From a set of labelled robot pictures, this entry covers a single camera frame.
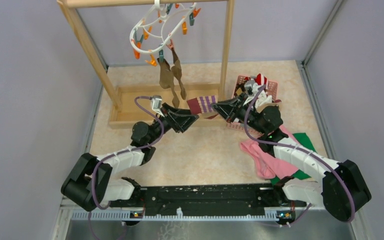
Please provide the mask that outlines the purple striped sock maroon cuff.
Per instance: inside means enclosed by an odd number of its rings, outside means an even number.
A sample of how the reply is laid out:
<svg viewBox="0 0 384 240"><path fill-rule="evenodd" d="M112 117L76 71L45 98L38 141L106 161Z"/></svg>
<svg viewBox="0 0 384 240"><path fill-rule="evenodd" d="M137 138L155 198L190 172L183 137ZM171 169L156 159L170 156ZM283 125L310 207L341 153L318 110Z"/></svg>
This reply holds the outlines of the purple striped sock maroon cuff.
<svg viewBox="0 0 384 240"><path fill-rule="evenodd" d="M218 113L212 108L212 104L216 103L217 100L216 95L206 95L188 99L186 103L192 114L200 115L204 119L214 119Z"/></svg>

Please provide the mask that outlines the brown sock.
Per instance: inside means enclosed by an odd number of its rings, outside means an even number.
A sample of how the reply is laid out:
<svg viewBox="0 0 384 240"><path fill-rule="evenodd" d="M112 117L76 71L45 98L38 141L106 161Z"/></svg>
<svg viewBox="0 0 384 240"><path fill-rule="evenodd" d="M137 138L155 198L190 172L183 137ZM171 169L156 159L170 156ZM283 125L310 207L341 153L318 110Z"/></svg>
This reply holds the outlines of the brown sock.
<svg viewBox="0 0 384 240"><path fill-rule="evenodd" d="M163 89L170 89L172 93L172 104L175 108L179 107L180 100L175 91L174 75L170 69L169 63L164 59L159 62L160 73L159 73L159 85Z"/></svg>
<svg viewBox="0 0 384 240"><path fill-rule="evenodd" d="M181 62L180 62L179 57L178 57L178 55L177 55L177 53L173 47L171 48L171 52L172 52L172 58L173 58L173 66L171 67L171 72L173 73L173 76L177 79L177 81L179 83L181 98L183 100L186 100L187 93L186 93L186 89L184 87L184 84L182 82L183 73L182 73Z"/></svg>

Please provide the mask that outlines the white round clip hanger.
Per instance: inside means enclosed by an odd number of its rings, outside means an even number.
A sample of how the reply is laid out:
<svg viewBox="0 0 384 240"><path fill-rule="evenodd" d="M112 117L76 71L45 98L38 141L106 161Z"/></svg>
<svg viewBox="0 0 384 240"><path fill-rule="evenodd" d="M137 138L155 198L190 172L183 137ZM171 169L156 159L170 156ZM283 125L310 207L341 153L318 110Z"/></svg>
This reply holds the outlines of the white round clip hanger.
<svg viewBox="0 0 384 240"><path fill-rule="evenodd" d="M129 34L134 58L150 56L145 62L156 66L157 58L164 56L164 47L171 44L175 33L186 35L200 11L196 2L162 4L155 0Z"/></svg>

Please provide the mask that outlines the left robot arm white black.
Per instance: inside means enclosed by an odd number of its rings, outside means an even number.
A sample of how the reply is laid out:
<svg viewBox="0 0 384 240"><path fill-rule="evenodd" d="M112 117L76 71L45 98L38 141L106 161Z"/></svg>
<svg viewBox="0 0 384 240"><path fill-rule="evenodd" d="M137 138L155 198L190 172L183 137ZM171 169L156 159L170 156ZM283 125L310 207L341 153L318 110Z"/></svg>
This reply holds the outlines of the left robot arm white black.
<svg viewBox="0 0 384 240"><path fill-rule="evenodd" d="M137 184L127 178L114 179L114 175L146 164L156 151L154 145L165 133L183 133L198 119L188 109L163 103L152 124L139 121L133 125L127 147L98 156L82 154L61 186L62 195L88 212L105 209L102 202L122 200L129 207L136 206L141 198Z"/></svg>

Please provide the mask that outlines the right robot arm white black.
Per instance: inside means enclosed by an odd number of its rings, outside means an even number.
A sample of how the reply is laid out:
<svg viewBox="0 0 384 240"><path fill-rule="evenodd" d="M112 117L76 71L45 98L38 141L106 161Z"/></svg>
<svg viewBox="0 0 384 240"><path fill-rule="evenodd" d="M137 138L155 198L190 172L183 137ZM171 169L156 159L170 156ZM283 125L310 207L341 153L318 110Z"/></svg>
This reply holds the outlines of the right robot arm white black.
<svg viewBox="0 0 384 240"><path fill-rule="evenodd" d="M285 161L313 178L304 181L292 176L284 177L273 192L273 200L279 206L287 206L292 200L322 205L328 213L341 222L350 223L358 210L371 199L371 192L358 165L346 160L329 159L297 143L283 130L283 120L277 105L267 105L261 111L248 102L242 93L229 100L212 103L211 107L226 122L235 119L261 134L251 139L259 149L276 159Z"/></svg>

